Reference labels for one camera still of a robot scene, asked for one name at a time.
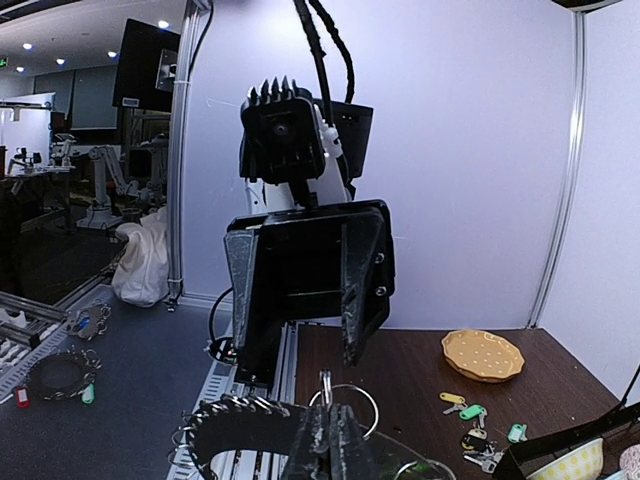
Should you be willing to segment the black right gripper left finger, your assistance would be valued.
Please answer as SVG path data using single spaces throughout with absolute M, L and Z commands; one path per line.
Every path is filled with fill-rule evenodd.
M 301 416 L 281 479 L 329 479 L 329 412 L 323 406 L 308 407 Z

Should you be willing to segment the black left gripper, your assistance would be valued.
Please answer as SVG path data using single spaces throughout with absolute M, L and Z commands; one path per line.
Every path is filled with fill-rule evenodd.
M 341 316 L 344 364 L 355 366 L 389 317 L 395 257 L 381 199 L 238 217 L 224 244 L 240 383 L 275 382 L 279 320 Z

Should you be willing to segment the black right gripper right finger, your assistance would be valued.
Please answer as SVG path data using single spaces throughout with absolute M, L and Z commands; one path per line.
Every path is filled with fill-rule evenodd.
M 378 471 L 364 434 L 350 406 L 329 409 L 329 473 L 331 479 L 377 479 Z

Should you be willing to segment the large grey red keyring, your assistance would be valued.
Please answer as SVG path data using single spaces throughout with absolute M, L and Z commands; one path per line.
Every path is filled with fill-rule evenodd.
M 256 394 L 201 401 L 172 434 L 168 462 L 190 479 L 452 479 L 453 470 L 381 433 L 377 402 L 361 423 L 330 371 L 305 405 Z

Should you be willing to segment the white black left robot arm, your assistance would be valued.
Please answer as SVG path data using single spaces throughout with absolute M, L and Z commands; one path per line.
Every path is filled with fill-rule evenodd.
M 336 318 L 354 366 L 386 321 L 395 290 L 390 211 L 356 200 L 373 111 L 318 99 L 247 100 L 240 175 L 252 214 L 224 236 L 237 380 L 272 386 L 284 325 Z

